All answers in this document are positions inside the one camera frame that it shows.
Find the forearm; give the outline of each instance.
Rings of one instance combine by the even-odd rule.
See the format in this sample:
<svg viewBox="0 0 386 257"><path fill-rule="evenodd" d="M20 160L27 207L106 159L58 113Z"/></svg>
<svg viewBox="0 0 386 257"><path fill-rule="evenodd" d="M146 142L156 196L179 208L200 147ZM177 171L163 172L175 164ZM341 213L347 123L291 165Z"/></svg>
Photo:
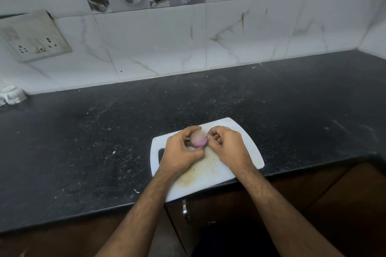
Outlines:
<svg viewBox="0 0 386 257"><path fill-rule="evenodd" d="M169 174L157 172L96 257L146 257L159 213L173 181Z"/></svg>
<svg viewBox="0 0 386 257"><path fill-rule="evenodd" d="M282 257L342 257L254 167L239 173Z"/></svg>

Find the kitchen counter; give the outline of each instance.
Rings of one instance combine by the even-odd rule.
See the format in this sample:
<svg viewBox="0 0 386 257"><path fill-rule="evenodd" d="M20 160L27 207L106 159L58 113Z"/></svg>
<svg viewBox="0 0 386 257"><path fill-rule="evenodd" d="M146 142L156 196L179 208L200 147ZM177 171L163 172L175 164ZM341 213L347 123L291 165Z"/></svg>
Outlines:
<svg viewBox="0 0 386 257"><path fill-rule="evenodd" d="M264 175L383 155L385 61L359 51L30 96L0 107L0 232L133 204L152 138L230 117Z"/></svg>

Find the white cutting board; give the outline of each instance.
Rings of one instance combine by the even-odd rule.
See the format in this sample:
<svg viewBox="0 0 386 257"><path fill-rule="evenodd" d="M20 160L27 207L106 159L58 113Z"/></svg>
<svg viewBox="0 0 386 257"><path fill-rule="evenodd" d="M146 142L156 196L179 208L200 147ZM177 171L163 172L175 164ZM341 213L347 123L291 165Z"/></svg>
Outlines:
<svg viewBox="0 0 386 257"><path fill-rule="evenodd" d="M202 130L207 133L212 127L218 125L226 126L240 132L255 167L258 169L264 167L264 161L257 146L244 129L231 118L216 120L200 126L202 127ZM179 131L161 135L153 139L150 150L150 166L153 176L159 167L159 150L165 148L168 137L178 132ZM220 184L235 177L229 168L220 161L219 156L215 154L210 147L205 147L204 151L205 156L200 161L190 166L189 169L186 170L186 172L183 173L171 187L166 197L167 202Z"/></svg>

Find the metal handle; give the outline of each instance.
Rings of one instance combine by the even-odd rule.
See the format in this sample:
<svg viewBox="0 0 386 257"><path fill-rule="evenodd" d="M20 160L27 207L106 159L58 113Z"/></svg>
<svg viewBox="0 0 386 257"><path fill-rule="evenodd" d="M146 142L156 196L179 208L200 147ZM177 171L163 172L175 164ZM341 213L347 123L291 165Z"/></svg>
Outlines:
<svg viewBox="0 0 386 257"><path fill-rule="evenodd" d="M184 218L188 223L188 225L190 225L190 218L189 218L188 210L186 208L186 199L182 201L182 214L184 215Z"/></svg>

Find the onion skin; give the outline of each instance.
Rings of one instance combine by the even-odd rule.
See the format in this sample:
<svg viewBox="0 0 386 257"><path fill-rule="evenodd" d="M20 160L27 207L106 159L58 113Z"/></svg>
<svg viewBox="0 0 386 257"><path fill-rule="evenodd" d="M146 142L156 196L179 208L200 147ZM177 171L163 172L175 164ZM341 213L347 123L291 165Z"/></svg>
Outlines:
<svg viewBox="0 0 386 257"><path fill-rule="evenodd" d="M206 133L202 130L195 131L190 135L190 144L193 147L205 146L207 143Z"/></svg>

